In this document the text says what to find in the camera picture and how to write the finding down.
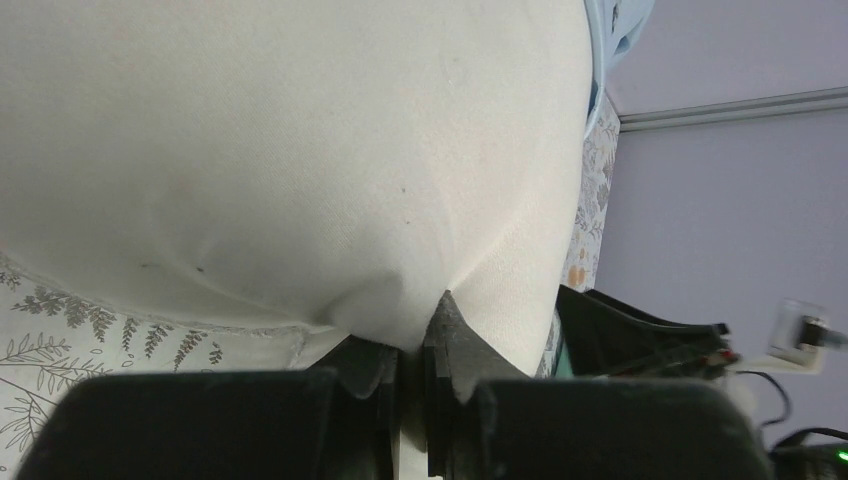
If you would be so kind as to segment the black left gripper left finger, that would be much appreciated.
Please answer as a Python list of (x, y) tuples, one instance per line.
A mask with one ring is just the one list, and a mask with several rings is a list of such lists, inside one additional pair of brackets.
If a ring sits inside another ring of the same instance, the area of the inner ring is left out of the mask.
[(317, 362), (335, 374), (322, 452), (323, 479), (398, 475), (398, 351), (348, 337)]

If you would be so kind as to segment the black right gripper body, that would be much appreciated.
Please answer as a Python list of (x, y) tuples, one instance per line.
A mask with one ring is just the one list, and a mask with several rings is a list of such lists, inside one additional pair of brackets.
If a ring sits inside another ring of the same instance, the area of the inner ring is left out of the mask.
[(739, 362), (724, 323), (651, 315), (597, 290), (559, 288), (560, 365), (572, 377), (715, 380)]

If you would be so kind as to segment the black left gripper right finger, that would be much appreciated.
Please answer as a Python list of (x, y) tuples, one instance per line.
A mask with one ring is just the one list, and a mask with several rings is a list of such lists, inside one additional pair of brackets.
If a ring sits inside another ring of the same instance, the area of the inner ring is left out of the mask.
[(424, 426), (428, 473), (444, 479), (485, 479), (483, 422), (474, 399), (489, 380), (527, 380), (465, 321), (446, 291), (423, 343)]

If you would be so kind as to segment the white pillow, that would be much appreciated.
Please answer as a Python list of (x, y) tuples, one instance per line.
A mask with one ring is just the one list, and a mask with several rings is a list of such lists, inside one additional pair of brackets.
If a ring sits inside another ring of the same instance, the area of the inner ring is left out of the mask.
[(5, 1), (1, 257), (119, 311), (414, 351), (442, 294), (543, 355), (580, 1)]

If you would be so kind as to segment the light blue pillowcase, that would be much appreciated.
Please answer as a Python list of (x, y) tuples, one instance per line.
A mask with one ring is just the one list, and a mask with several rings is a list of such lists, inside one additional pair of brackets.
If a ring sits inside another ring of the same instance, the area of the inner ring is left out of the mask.
[(584, 4), (592, 53), (587, 138), (600, 115), (606, 76), (638, 41), (655, 1), (585, 0)]

